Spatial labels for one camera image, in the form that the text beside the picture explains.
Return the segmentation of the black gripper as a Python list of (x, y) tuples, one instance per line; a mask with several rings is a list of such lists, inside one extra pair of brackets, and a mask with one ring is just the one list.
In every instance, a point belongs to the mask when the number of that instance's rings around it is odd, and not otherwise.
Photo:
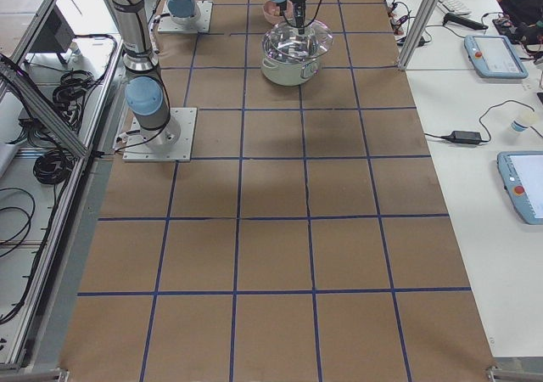
[(294, 4), (295, 27), (299, 34), (305, 33), (305, 2), (307, 0), (290, 0)]

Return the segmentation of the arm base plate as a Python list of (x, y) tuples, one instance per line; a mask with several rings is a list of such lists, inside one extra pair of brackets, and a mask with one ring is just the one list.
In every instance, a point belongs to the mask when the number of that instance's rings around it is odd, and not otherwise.
[(142, 129), (136, 116), (132, 117), (132, 130), (123, 144), (122, 159), (125, 162), (189, 162), (198, 110), (196, 108), (171, 108), (169, 123), (161, 131)]
[(196, 1), (192, 16), (175, 16), (166, 4), (160, 15), (157, 32), (160, 34), (207, 34), (213, 9), (212, 1)]

